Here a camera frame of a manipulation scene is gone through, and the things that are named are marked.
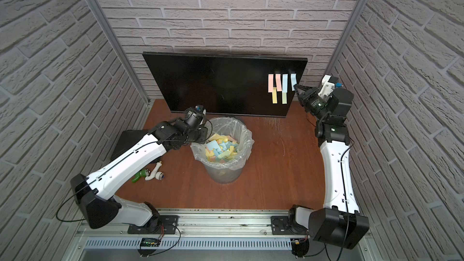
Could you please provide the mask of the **blue sticky note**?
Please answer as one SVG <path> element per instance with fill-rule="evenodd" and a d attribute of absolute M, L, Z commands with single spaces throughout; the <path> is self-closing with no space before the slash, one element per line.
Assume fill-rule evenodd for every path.
<path fill-rule="evenodd" d="M 297 75 L 296 73 L 291 74 L 291 90 L 295 91 L 295 85 L 297 84 Z"/>
<path fill-rule="evenodd" d="M 288 74 L 282 75 L 282 93 L 288 92 Z"/>

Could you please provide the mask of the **green sticky note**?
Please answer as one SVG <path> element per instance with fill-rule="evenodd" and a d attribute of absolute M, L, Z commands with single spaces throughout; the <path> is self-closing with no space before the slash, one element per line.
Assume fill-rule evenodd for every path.
<path fill-rule="evenodd" d="M 287 93 L 282 92 L 282 104 L 286 105 L 288 103 Z"/>

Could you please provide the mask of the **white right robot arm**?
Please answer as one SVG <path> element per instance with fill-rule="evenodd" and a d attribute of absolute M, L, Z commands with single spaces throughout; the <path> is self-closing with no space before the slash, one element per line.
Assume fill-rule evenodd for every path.
<path fill-rule="evenodd" d="M 299 104 L 316 119 L 326 188 L 322 209 L 294 205 L 288 220 L 312 240 L 351 250 L 369 230 L 369 220 L 354 197 L 349 168 L 351 139 L 345 121 L 354 95 L 339 83 L 321 89 L 296 85 L 295 91 Z"/>

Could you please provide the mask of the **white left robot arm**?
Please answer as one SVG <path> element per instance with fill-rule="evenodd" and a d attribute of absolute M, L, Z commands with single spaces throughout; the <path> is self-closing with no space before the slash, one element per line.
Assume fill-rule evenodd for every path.
<path fill-rule="evenodd" d="M 92 229 L 108 224 L 144 227 L 158 212 L 148 203 L 135 203 L 116 196 L 116 191 L 151 161 L 187 143 L 203 144 L 209 129 L 202 112 L 189 110 L 183 118 L 160 122 L 105 167 L 88 176 L 71 179 L 74 199 Z"/>

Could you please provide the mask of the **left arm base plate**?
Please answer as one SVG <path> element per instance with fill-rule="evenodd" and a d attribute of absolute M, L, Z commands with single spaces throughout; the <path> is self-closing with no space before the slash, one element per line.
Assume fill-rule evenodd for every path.
<path fill-rule="evenodd" d="M 144 226 L 130 225 L 128 234 L 175 234 L 178 220 L 178 215 L 153 216 Z"/>

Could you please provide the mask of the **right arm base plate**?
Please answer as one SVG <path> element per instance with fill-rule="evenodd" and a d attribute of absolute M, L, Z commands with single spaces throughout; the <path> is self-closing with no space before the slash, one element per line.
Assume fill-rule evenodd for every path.
<path fill-rule="evenodd" d="M 273 235 L 298 235 L 305 236 L 306 228 L 300 225 L 292 225 L 287 217 L 284 216 L 272 216 L 271 217 L 271 229 Z"/>

